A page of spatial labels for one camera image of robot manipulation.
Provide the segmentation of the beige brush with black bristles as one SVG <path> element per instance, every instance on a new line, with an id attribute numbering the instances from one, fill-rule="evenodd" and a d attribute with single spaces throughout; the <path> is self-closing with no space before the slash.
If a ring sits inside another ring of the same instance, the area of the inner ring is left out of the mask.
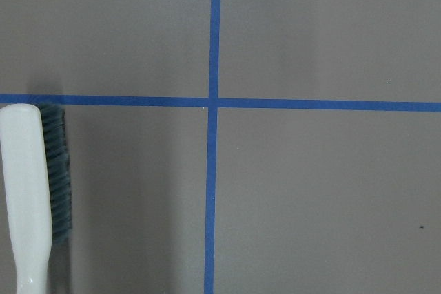
<path id="1" fill-rule="evenodd" d="M 47 293 L 51 250 L 72 230 L 65 111 L 51 103 L 1 108 L 1 160 L 17 293 Z"/>

